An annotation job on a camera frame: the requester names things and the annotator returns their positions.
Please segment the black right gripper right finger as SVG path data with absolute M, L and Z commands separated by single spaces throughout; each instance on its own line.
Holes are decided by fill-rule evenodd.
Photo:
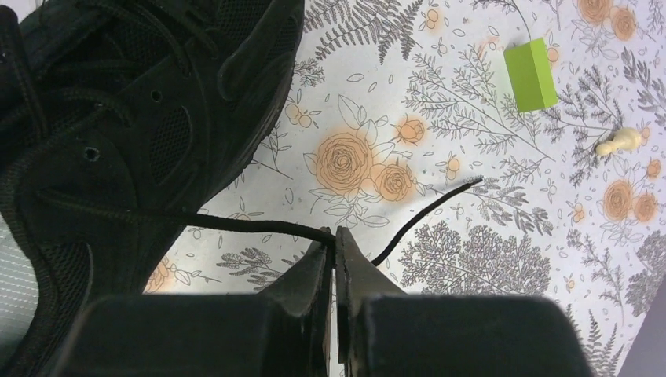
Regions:
M 411 295 L 335 235 L 338 361 L 348 376 L 589 376 L 573 326 L 544 298 Z

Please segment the black sneaker shoe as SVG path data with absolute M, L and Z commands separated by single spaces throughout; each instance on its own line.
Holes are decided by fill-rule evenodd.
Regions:
M 145 289 L 247 167 L 291 87 L 302 1 L 1 8 L 1 215 L 38 287 L 4 376 L 43 376 L 91 302 Z

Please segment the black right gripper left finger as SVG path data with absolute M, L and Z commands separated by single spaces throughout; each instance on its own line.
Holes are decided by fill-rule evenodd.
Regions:
M 75 322 L 55 376 L 326 376 L 333 243 L 256 294 L 124 295 Z

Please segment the black shoelace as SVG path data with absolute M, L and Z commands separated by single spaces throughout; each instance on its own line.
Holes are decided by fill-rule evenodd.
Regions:
M 397 247 L 402 238 L 407 234 L 407 232 L 415 225 L 417 225 L 417 223 L 424 219 L 428 214 L 436 210 L 439 206 L 443 205 L 451 198 L 483 182 L 483 180 L 484 177 L 481 175 L 469 178 L 458 188 L 446 192 L 442 197 L 432 202 L 432 204 L 423 208 L 405 225 L 403 225 L 397 231 L 397 234 L 391 239 L 388 245 L 384 248 L 384 250 L 377 257 L 371 260 L 372 265 L 378 266 L 384 262 Z M 321 242 L 327 246 L 333 246 L 335 244 L 335 238 L 322 230 L 286 221 L 245 221 L 198 213 L 168 212 L 164 210 L 149 210 L 140 208 L 122 208 L 80 199 L 53 189 L 39 190 L 37 191 L 37 197 L 40 200 L 55 207 L 73 210 L 79 213 L 92 214 L 111 220 L 125 222 L 162 222 L 229 232 L 274 232 L 303 237 L 308 240 Z

